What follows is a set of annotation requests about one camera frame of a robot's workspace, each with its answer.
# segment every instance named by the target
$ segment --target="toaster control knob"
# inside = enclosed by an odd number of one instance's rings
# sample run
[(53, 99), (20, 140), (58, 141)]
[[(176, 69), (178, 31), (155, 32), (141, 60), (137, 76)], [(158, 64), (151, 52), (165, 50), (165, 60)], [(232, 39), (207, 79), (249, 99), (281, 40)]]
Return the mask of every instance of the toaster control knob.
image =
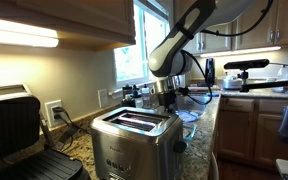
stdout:
[(174, 143), (173, 151), (177, 153), (183, 153), (187, 147), (187, 144), (184, 141), (177, 141)]

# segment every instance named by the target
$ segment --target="toaster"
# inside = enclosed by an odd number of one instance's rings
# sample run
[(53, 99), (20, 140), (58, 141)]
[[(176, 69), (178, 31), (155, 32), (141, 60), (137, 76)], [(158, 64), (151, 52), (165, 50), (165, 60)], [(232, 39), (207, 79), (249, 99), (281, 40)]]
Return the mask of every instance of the toaster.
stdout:
[(95, 118), (96, 174), (106, 180), (176, 180), (183, 172), (183, 121), (175, 114), (121, 107)]

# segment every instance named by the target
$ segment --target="cabinet handle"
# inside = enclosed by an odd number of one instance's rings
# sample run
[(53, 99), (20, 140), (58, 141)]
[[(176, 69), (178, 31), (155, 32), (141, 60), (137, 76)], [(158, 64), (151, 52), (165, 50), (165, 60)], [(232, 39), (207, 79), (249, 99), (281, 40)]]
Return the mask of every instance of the cabinet handle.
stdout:
[(243, 107), (242, 105), (233, 105), (233, 104), (230, 104), (229, 106), (235, 107), (235, 108), (241, 108), (241, 107)]
[(280, 30), (277, 30), (276, 34), (275, 34), (275, 42), (277, 42), (279, 40), (280, 40)]
[(271, 31), (270, 33), (270, 42), (273, 43), (274, 42), (274, 32)]
[(201, 43), (200, 42), (197, 43), (197, 50), (201, 50)]
[(201, 47), (201, 49), (205, 49), (205, 42), (204, 41), (202, 41), (202, 47)]

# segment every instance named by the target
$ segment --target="wall outlet cover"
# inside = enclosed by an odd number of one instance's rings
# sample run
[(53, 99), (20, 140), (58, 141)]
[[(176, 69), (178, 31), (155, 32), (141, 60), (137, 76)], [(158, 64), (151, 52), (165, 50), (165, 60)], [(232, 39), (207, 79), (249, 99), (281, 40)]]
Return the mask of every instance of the wall outlet cover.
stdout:
[(63, 107), (61, 100), (56, 100), (52, 102), (45, 103), (46, 115), (47, 115), (47, 124), (49, 128), (54, 128), (56, 126), (64, 124), (64, 122), (60, 119), (54, 119), (54, 112), (52, 108), (54, 107)]
[(98, 102), (99, 102), (100, 108), (108, 105), (107, 89), (98, 90)]

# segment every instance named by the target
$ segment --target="black appliance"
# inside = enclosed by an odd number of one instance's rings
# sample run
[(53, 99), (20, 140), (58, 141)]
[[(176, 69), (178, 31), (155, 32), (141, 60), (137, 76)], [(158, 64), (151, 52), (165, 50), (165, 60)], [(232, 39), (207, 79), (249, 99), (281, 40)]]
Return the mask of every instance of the black appliance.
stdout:
[[(0, 87), (0, 90), (10, 88), (13, 86)], [(43, 126), (41, 116), (40, 101), (36, 97), (26, 92), (0, 95), (0, 159), (30, 147), (39, 140), (40, 125)], [(52, 147), (45, 147), (42, 151), (2, 168), (0, 179), (90, 178), (81, 161)]]
[(205, 83), (209, 84), (210, 86), (215, 84), (215, 60), (213, 58), (206, 59)]

